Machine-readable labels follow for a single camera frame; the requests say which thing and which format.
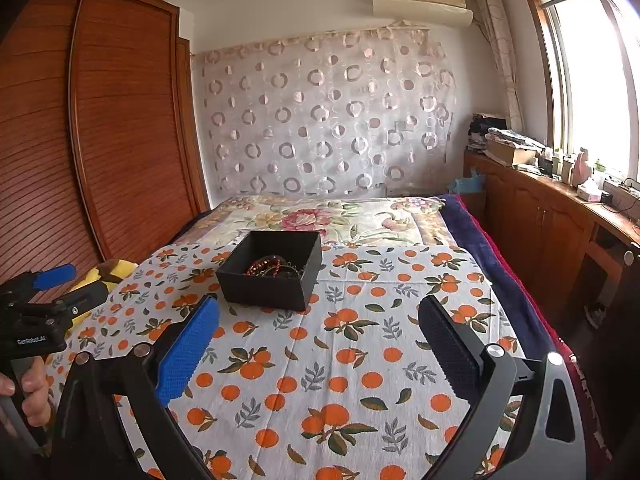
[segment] pink figurine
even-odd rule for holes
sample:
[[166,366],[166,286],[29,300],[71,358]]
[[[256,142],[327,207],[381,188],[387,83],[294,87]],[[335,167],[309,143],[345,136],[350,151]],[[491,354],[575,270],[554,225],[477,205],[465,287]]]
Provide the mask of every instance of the pink figurine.
[[575,159],[574,174],[571,179],[571,185],[574,187],[584,184],[591,176],[591,167],[587,165],[589,152],[585,148],[580,148],[580,153]]

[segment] power strip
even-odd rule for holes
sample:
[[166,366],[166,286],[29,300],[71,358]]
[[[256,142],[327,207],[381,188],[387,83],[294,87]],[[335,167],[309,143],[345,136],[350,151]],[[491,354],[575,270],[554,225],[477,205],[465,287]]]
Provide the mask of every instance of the power strip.
[[640,191],[635,188],[616,186],[608,180],[604,181],[603,191],[612,195],[611,205],[618,211],[625,210],[636,223],[640,219]]

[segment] floral quilt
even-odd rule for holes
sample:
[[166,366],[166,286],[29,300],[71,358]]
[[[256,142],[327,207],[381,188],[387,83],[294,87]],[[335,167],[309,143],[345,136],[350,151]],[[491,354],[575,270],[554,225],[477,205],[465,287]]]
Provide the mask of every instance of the floral quilt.
[[[420,300],[433,294],[483,343],[523,356],[489,281],[455,246],[324,245],[301,313],[226,302],[215,269],[231,250],[177,244],[143,262],[47,359],[52,400],[76,352],[152,343],[210,292],[220,326],[169,409],[215,478],[420,479],[469,407],[418,327]],[[114,400],[142,468],[162,478],[127,399]],[[479,474],[500,460],[518,407],[508,405]]]
[[327,245],[404,246],[453,244],[439,198],[367,200],[290,199],[244,196],[220,204],[178,240],[216,246],[251,230],[318,231]]

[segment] bracelet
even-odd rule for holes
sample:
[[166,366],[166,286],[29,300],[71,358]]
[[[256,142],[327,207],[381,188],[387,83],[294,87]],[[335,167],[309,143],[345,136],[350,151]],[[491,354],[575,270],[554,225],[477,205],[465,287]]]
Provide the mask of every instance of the bracelet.
[[257,276],[259,272],[262,272],[267,267],[284,263],[286,263],[286,261],[282,256],[272,254],[271,256],[264,256],[255,260],[244,273],[247,276]]
[[268,278],[298,278],[301,275],[293,264],[276,254],[258,258],[244,273],[247,276]]

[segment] window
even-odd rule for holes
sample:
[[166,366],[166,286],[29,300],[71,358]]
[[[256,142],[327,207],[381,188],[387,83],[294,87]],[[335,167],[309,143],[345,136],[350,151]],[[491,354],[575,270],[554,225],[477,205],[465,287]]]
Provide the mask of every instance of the window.
[[543,49],[548,144],[638,178],[640,44],[609,0],[528,0]]

